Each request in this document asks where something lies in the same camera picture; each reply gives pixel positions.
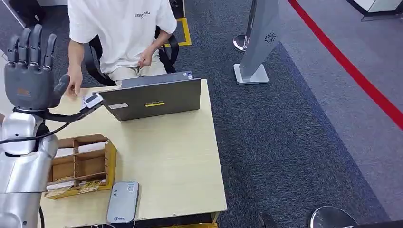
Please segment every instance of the wooden table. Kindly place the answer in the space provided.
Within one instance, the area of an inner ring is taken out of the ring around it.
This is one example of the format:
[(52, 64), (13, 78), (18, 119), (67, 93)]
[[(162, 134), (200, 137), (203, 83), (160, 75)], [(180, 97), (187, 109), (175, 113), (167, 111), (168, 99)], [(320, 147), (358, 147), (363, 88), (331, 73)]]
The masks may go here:
[[(201, 83), (200, 110), (120, 122), (101, 107), (57, 136), (103, 134), (118, 150), (115, 182), (136, 181), (140, 194), (136, 220), (218, 212), (227, 209), (207, 81)], [(91, 88), (90, 91), (111, 89)], [(52, 110), (74, 114), (81, 99), (64, 97)], [(49, 121), (51, 130), (61, 123)], [(42, 197), (47, 227), (106, 223), (110, 191), (52, 200)]]

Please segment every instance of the black office chair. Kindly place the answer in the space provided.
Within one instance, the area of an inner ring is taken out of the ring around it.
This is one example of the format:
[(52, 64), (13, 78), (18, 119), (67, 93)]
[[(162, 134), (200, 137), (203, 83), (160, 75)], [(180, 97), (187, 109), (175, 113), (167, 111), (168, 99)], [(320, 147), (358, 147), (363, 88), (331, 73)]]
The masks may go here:
[[(158, 37), (160, 31), (161, 31), (160, 28), (157, 26), (155, 30), (155, 38)], [(171, 45), (171, 57), (170, 58), (168, 57), (165, 46), (163, 46), (163, 49), (160, 48), (158, 52), (160, 55), (160, 61), (164, 64), (166, 72), (170, 74), (176, 72), (175, 68), (173, 67), (173, 64), (176, 62), (176, 59), (178, 57), (179, 44), (174, 35), (172, 35), (168, 41), (169, 44)], [(101, 84), (104, 84), (106, 86), (115, 86), (116, 83), (112, 79), (110, 79), (108, 75), (100, 73), (100, 71), (96, 67), (95, 63), (96, 59), (98, 60), (99, 65), (99, 60), (102, 56), (102, 46), (101, 42), (99, 41), (99, 37), (98, 36), (94, 37), (88, 44), (85, 44), (84, 47), (85, 47), (84, 61), (88, 73)], [(94, 58), (91, 48), (94, 49), (96, 53), (96, 58)]]

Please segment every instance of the white sticker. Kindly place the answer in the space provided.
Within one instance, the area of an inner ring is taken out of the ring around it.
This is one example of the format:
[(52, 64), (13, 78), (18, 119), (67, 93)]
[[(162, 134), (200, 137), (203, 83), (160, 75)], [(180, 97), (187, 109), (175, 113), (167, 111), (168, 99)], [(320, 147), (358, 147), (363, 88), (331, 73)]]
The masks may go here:
[(129, 107), (126, 103), (110, 105), (110, 109), (126, 108)]
[(129, 192), (134, 192), (134, 185), (133, 184), (129, 184), (129, 186), (127, 186), (127, 190)]

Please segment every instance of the person's hand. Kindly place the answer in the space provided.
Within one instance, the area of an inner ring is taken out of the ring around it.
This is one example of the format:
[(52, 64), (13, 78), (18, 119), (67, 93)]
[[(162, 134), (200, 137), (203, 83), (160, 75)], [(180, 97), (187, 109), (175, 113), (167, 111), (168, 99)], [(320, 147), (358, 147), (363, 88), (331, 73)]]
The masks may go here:
[(66, 90), (66, 94), (70, 97), (77, 97), (80, 93), (81, 83), (83, 82), (83, 73), (80, 65), (69, 65), (68, 73), (70, 76), (70, 84)]
[(153, 58), (153, 51), (147, 48), (143, 53), (140, 55), (139, 60), (139, 67), (149, 67), (151, 66), (151, 59)]

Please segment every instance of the robot finger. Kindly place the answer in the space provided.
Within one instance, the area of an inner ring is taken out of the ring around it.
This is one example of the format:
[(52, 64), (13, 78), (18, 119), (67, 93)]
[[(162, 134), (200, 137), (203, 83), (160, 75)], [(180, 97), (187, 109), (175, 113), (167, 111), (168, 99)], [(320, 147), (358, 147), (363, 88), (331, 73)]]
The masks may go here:
[(10, 40), (9, 49), (7, 49), (7, 58), (11, 63), (18, 61), (18, 42), (19, 36), (17, 35), (14, 35)]
[(45, 52), (45, 61), (43, 64), (44, 68), (52, 68), (53, 67), (53, 52), (55, 51), (55, 42), (56, 42), (56, 35), (50, 34), (48, 39), (48, 45), (46, 46)]
[(21, 38), (19, 39), (18, 46), (18, 57), (19, 62), (27, 63), (29, 59), (29, 36), (31, 34), (31, 30), (29, 28), (24, 28), (22, 31)]
[(42, 39), (42, 26), (37, 24), (31, 35), (31, 60), (30, 64), (32, 65), (40, 65), (40, 60), (42, 57), (40, 50), (40, 41)]
[(53, 89), (53, 100), (50, 108), (57, 107), (60, 103), (60, 99), (62, 95), (68, 88), (68, 84), (70, 83), (70, 76), (65, 74), (59, 79), (59, 83)]

